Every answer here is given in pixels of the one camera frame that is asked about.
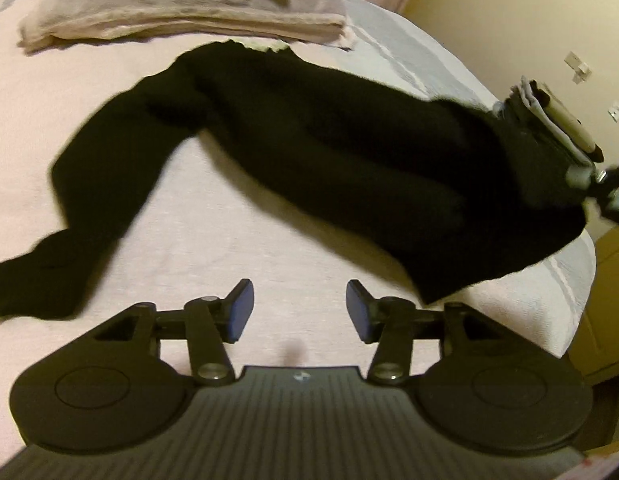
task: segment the beige towel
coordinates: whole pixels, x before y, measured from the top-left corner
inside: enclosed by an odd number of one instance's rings
[[[33,52],[67,40],[184,32],[286,38],[349,48],[342,0],[41,0],[20,26]]]

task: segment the round black disc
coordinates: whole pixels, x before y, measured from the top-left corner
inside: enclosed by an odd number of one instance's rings
[[[149,355],[59,356],[26,370],[10,407],[28,444],[70,453],[120,449],[160,433],[180,413],[187,384]]]
[[[578,373],[541,352],[498,360],[451,355],[418,378],[413,394],[443,433],[499,454],[564,445],[592,406],[591,390]]]

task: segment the electrical outlet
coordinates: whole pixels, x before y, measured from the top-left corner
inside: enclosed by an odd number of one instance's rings
[[[615,122],[619,122],[619,102],[613,102],[607,110],[611,118],[614,119]]]
[[[567,54],[565,62],[569,65],[570,68],[573,68],[574,70],[576,70],[578,65],[582,63],[581,59],[573,52]]]

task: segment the ribbed gray surface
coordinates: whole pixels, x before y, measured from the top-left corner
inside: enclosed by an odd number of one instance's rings
[[[567,448],[535,458],[464,449],[357,368],[248,367],[231,386],[200,390],[141,446],[100,456],[30,446],[0,480],[551,480],[580,461]]]

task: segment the wooden furniture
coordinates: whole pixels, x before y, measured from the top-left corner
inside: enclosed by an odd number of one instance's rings
[[[568,350],[589,384],[619,375],[619,227],[596,242],[596,260],[592,292]]]
[[[586,455],[611,455],[613,453],[619,452],[619,440],[616,442],[612,442],[607,446],[597,447],[596,449],[590,449],[585,452]]]

